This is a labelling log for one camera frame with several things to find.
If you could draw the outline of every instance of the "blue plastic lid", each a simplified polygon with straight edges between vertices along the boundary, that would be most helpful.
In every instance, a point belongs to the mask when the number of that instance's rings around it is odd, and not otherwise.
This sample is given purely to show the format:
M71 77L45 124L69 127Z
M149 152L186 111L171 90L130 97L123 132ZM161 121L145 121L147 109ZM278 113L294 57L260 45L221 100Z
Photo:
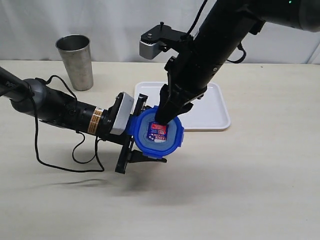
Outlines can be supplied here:
M185 129L177 116L165 126L158 124L155 121L157 109L154 106L132 117L126 132L133 136L145 156L161 159L181 147Z

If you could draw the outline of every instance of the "white plastic tray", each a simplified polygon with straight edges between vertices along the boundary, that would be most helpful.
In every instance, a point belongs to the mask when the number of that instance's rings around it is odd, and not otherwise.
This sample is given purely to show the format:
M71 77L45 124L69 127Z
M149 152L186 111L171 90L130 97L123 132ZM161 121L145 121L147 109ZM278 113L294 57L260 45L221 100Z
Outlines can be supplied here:
M144 81L135 86L134 104L139 94L148 96L147 105L153 107L159 104L160 89L165 82ZM179 115L186 131L223 131L231 125L230 116L220 90L220 87L210 82L201 100L194 100L191 111Z

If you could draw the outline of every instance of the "stainless steel cup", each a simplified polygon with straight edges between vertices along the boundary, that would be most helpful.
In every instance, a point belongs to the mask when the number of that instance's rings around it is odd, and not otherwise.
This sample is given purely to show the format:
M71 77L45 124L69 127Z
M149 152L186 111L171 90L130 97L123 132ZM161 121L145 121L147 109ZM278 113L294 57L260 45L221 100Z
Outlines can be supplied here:
M68 35L55 43L70 78L72 87L86 91L94 85L90 39L83 35Z

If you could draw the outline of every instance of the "white table surface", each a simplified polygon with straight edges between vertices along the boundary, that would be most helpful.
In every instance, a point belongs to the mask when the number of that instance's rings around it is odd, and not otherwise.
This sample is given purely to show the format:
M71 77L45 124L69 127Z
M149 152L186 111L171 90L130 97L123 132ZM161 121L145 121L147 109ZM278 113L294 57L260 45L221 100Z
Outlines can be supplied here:
M19 78L68 80L62 62L0 61ZM142 81L165 81L161 63L94 62L80 101L110 107ZM226 64L213 79L232 125L188 132L168 163L114 172L120 146L99 145L104 173L40 165L34 119L0 99L0 239L318 240L320 66ZM63 90L57 80L52 88ZM81 136L40 124L40 157L68 168ZM94 138L78 150L93 154Z

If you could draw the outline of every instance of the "white curtain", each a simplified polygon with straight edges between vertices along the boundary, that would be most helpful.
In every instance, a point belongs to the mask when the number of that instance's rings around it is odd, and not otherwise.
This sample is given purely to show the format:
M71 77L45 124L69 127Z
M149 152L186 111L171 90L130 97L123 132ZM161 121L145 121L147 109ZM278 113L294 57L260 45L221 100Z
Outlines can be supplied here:
M60 60L58 38L83 34L91 40L93 61L147 62L139 56L140 35L160 21L187 31L203 0L0 0L1 60ZM209 12L209 0L195 32ZM313 54L319 33L266 24L243 41L246 63L320 62ZM155 62L166 62L174 51ZM235 51L231 58L240 53Z

